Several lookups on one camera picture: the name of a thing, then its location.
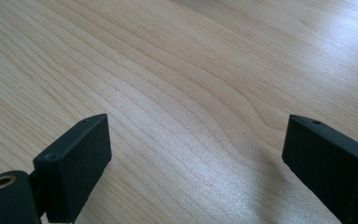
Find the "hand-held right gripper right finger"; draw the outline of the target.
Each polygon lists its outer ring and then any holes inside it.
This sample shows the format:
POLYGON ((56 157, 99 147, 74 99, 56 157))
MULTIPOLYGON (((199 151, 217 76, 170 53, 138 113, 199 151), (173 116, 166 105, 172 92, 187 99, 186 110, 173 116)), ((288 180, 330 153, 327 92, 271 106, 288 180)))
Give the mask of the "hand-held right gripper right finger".
POLYGON ((291 115, 282 160, 342 224, 358 224, 358 142, 318 120, 291 115))

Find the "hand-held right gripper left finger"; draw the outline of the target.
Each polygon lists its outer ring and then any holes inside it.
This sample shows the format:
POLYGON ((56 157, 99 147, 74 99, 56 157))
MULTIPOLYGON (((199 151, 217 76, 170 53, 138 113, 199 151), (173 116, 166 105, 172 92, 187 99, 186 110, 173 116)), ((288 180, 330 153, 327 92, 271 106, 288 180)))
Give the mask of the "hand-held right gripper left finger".
POLYGON ((37 213, 52 223, 75 222, 111 158, 108 117, 79 121, 33 160, 37 213))

